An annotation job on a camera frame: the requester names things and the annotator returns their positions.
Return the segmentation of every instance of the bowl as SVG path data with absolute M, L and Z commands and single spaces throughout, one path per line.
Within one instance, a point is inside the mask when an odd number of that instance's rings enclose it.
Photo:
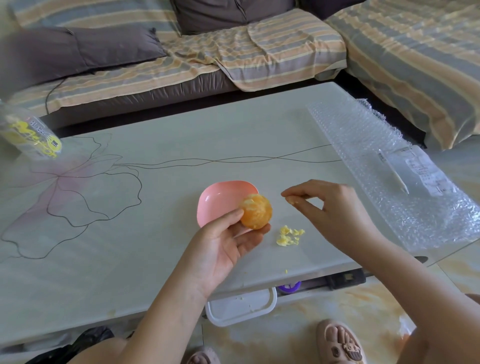
M 198 200 L 198 225 L 203 227 L 210 221 L 235 210 L 244 198 L 257 193 L 257 188 L 246 181 L 217 182 L 208 186 Z

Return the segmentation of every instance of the peeled orange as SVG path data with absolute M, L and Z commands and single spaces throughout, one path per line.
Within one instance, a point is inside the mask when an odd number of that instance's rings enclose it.
M 261 229 L 272 218 L 272 206 L 266 197 L 259 194 L 248 195 L 240 204 L 243 210 L 241 223 L 252 230 Z

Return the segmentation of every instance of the white pen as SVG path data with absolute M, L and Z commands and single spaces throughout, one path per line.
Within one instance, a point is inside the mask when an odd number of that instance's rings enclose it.
M 385 154 L 380 149 L 378 150 L 378 156 L 380 157 L 380 160 L 390 168 L 393 173 L 393 177 L 395 178 L 395 181 L 400 186 L 400 189 L 406 194 L 410 194 L 407 185 L 403 182 L 398 173 L 395 171 L 395 168 L 393 168 L 392 164 L 388 161 L 388 159 L 385 157 Z

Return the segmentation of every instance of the bubble wrap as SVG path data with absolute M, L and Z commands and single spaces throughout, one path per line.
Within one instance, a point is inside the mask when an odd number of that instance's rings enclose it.
M 391 172 L 382 167 L 377 152 L 393 152 L 411 143 L 366 100 L 358 101 L 354 110 L 350 104 L 344 110 L 326 102 L 309 104 L 308 110 L 405 248 L 414 252 L 480 238 L 480 207 L 460 189 L 438 197 L 392 190 Z

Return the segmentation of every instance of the slipper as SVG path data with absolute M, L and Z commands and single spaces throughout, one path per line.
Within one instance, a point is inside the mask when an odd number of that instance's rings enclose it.
M 203 346 L 200 348 L 197 348 L 195 353 L 187 360 L 187 364 L 193 363 L 192 359 L 195 356 L 203 357 L 206 360 L 207 364 L 220 364 L 220 359 L 218 358 L 218 356 L 216 355 L 215 351 L 212 348 L 203 347 Z
M 348 334 L 348 342 L 339 343 L 326 339 L 326 331 L 329 327 L 343 327 Z M 357 336 L 347 325 L 334 321 L 324 320 L 317 326 L 317 348 L 322 364 L 367 364 L 365 352 Z

